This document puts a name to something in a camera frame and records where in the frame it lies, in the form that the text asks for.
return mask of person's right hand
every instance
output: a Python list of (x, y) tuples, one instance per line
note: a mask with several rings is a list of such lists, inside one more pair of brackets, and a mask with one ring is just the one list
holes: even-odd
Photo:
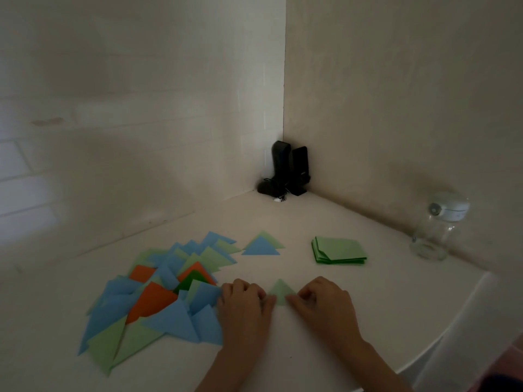
[(350, 295), (334, 282), (317, 277), (286, 299), (334, 353), (357, 351), (365, 344)]

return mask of orange paper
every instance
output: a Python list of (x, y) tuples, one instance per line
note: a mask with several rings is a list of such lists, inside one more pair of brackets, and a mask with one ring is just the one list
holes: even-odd
[(203, 265), (200, 264), (199, 261), (197, 261), (196, 263), (194, 263), (193, 265), (191, 265), (188, 269), (186, 269), (183, 274), (181, 274), (179, 277), (178, 277), (178, 280), (181, 282), (183, 281), (187, 275), (190, 274), (190, 272), (192, 270), (196, 270), (198, 271), (199, 273), (201, 273), (203, 275), (203, 277), (207, 280), (207, 283), (211, 284), (211, 285), (214, 285), (216, 286), (216, 282), (214, 281), (214, 279), (209, 275), (209, 273), (205, 270), (205, 268), (203, 267)]
[(137, 265), (134, 267), (134, 270), (132, 270), (131, 275), (129, 275), (129, 279), (146, 283), (149, 278), (153, 276), (155, 271), (155, 268), (146, 267), (145, 265)]
[(133, 323), (140, 317), (146, 318), (160, 312), (176, 301), (177, 298), (178, 296), (175, 293), (161, 287), (158, 283), (149, 283), (129, 311), (126, 324)]

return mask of tabletop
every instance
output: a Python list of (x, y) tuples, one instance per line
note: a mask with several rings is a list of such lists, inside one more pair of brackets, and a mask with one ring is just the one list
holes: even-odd
[[(149, 247), (201, 240), (211, 230), (243, 247), (261, 230), (282, 242), (280, 256), (232, 255), (238, 261), (214, 276), (239, 277), (269, 290), (283, 279), (299, 290), (322, 275), (352, 296), (363, 337), (399, 372), (437, 341), (483, 271), (449, 257), (412, 255), (409, 237), (306, 193), (283, 203), (249, 192), (75, 259), (51, 264), (0, 287), (0, 380), (5, 390), (193, 390), (220, 347), (170, 336), (129, 358), (106, 377), (88, 354), (77, 356), (85, 311), (117, 274)], [(357, 239), (368, 262), (314, 261), (315, 236)], [(244, 386), (248, 391), (347, 391), (358, 386), (288, 306), (275, 308), (267, 349)]]

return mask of water bottle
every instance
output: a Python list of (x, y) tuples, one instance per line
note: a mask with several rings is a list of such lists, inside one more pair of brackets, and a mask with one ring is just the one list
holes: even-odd
[(429, 260), (447, 257), (457, 224), (466, 216), (469, 207), (468, 199), (459, 194), (435, 194), (412, 237), (411, 251)]

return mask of white brick wall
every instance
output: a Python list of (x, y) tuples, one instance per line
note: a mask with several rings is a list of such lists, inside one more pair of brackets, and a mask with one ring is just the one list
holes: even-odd
[(285, 0), (0, 0), (0, 11), (0, 273), (271, 173)]

